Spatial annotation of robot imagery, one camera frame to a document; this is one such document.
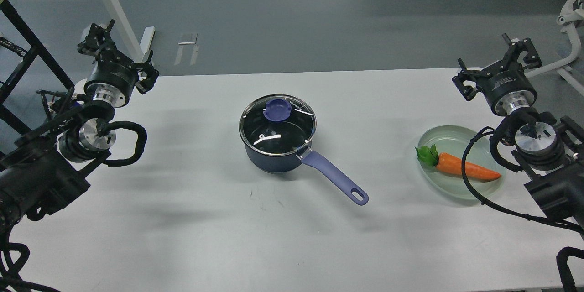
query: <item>lid knob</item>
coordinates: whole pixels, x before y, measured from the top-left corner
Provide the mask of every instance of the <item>lid knob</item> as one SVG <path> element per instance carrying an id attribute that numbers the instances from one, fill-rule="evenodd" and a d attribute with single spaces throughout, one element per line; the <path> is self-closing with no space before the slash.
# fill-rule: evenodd
<path id="1" fill-rule="evenodd" d="M 266 103 L 263 116 L 271 122 L 282 122 L 290 117 L 290 112 L 292 112 L 292 105 L 288 101 L 277 98 Z"/>

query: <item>black cable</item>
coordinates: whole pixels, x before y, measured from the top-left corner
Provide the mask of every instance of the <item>black cable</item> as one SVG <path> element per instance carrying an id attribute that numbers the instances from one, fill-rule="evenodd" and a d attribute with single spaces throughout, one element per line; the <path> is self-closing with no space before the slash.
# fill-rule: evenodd
<path id="1" fill-rule="evenodd" d="M 104 161 L 104 164 L 107 165 L 108 167 L 124 167 L 126 165 L 131 165 L 133 163 L 136 163 L 136 161 L 138 161 L 138 159 L 140 159 L 140 157 L 144 153 L 144 148 L 146 146 L 146 139 L 148 138 L 148 135 L 146 134 L 146 129 L 144 129 L 144 127 L 141 126 L 140 124 L 130 121 L 117 121 L 112 123 L 105 122 L 98 126 L 98 132 L 100 136 L 105 136 L 109 131 L 120 128 L 131 130 L 138 135 L 138 138 L 136 140 L 136 146 L 134 147 L 134 155 L 128 157 L 127 159 Z"/>
<path id="2" fill-rule="evenodd" d="M 0 238 L 0 250 L 4 255 L 4 260 L 6 261 L 6 265 L 8 267 L 8 269 L 4 267 L 4 262 L 0 261 L 0 273 L 2 274 L 2 277 L 0 277 L 0 288 L 3 291 L 9 291 L 7 287 L 12 286 L 17 292 L 30 292 L 31 289 L 40 292 L 59 292 L 59 290 L 56 290 L 52 287 L 26 282 L 18 274 L 31 253 L 24 244 L 9 242 L 12 228 L 13 227 L 8 228 L 6 232 L 2 234 L 2 238 Z M 21 256 L 16 262 L 12 261 L 10 251 L 18 251 L 21 253 Z"/>
<path id="3" fill-rule="evenodd" d="M 26 281 L 23 281 L 21 279 L 10 279 L 7 277 L 0 277 L 0 283 L 6 283 L 12 287 L 29 288 L 29 289 L 32 289 L 35 291 L 41 291 L 41 292 L 60 292 L 59 290 L 54 289 L 52 287 L 48 287 L 48 286 L 44 286 L 44 285 L 32 283 L 32 282 L 26 282 Z"/>
<path id="4" fill-rule="evenodd" d="M 494 203 L 493 201 L 490 201 L 488 198 L 482 196 L 482 194 L 480 194 L 474 187 L 473 185 L 471 185 L 470 181 L 469 181 L 469 177 L 467 176 L 466 170 L 465 170 L 465 165 L 466 165 L 466 161 L 467 161 L 467 156 L 469 155 L 471 148 L 473 148 L 473 145 L 480 140 L 480 138 L 484 137 L 484 136 L 488 136 L 493 134 L 494 132 L 486 132 L 486 130 L 491 129 L 493 130 L 493 128 L 490 127 L 485 127 L 482 128 L 469 142 L 469 144 L 467 145 L 467 148 L 465 149 L 464 153 L 463 153 L 463 158 L 462 158 L 462 164 L 461 164 L 461 170 L 462 170 L 462 174 L 463 174 L 463 181 L 464 184 L 467 186 L 467 189 L 471 192 L 471 194 L 476 197 L 476 199 L 478 199 L 480 201 L 481 205 L 487 205 L 490 208 L 496 209 L 497 211 L 503 212 L 503 213 L 507 213 L 510 215 L 514 215 L 516 217 L 520 217 L 523 219 L 526 219 L 528 221 L 535 221 L 536 223 L 540 223 L 540 224 L 544 224 L 544 225 L 548 225 L 548 226 L 553 226 L 553 227 L 559 227 L 559 228 L 564 228 L 564 229 L 568 229 L 568 230 L 573 230 L 577 233 L 580 234 L 584 234 L 584 229 L 582 229 L 582 227 L 574 224 L 574 223 L 570 223 L 569 221 L 553 221 L 551 219 L 548 219 L 546 217 L 536 217 L 533 215 L 528 215 L 528 214 L 523 214 L 523 213 L 518 213 L 516 211 L 507 209 L 505 207 L 502 207 L 501 205 L 498 205 L 496 203 Z"/>
<path id="5" fill-rule="evenodd" d="M 555 260 L 558 265 L 559 277 L 562 280 L 563 290 L 566 292 L 577 292 L 576 282 L 568 266 L 568 257 L 575 256 L 584 259 L 584 250 L 567 246 L 558 252 Z"/>

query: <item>gray floor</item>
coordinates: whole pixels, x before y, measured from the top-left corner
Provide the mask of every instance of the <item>gray floor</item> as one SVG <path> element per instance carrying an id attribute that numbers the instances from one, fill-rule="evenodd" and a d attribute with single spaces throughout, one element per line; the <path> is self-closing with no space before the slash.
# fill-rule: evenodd
<path id="1" fill-rule="evenodd" d="M 563 41 L 555 18 L 566 0 L 120 1 L 137 34 L 156 26 L 152 49 L 161 74 L 192 75 L 442 68 L 456 66 L 459 57 L 469 66 L 486 66 L 505 53 L 504 32 L 530 37 L 550 63 Z M 100 0 L 11 2 L 74 82 L 88 76 L 92 59 L 79 55 L 76 44 L 88 24 L 109 21 Z M 23 44 L 4 17 L 0 31 Z M 198 59 L 175 65 L 177 43 L 187 33 L 198 33 Z M 0 77 L 6 77 L 17 58 L 0 49 L 0 61 Z M 566 82 L 554 74 L 532 82 L 540 111 L 570 115 L 584 125 L 584 97 Z M 59 84 L 36 63 L 6 102 L 33 127 L 43 120 L 34 94 L 41 88 Z M 0 125 L 0 151 L 10 151 L 16 138 Z"/>

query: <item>handle hole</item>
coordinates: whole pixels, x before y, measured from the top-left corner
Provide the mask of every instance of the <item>handle hole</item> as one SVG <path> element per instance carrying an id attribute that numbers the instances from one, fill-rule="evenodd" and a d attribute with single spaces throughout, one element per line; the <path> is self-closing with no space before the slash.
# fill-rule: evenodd
<path id="1" fill-rule="evenodd" d="M 353 189 L 351 194 L 353 194 L 353 196 L 355 196 L 355 198 L 359 201 L 363 201 L 365 199 L 365 196 L 363 196 L 359 190 Z"/>

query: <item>saucepan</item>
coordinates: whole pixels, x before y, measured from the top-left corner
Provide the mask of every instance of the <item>saucepan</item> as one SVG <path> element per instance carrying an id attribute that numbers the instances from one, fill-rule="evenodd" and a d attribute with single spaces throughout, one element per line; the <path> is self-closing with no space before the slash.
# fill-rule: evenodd
<path id="1" fill-rule="evenodd" d="M 253 101 L 240 119 L 240 136 L 248 157 L 260 169 L 279 173 L 301 164 L 314 167 L 358 205 L 369 196 L 323 155 L 311 149 L 317 119 L 303 100 L 271 94 Z"/>

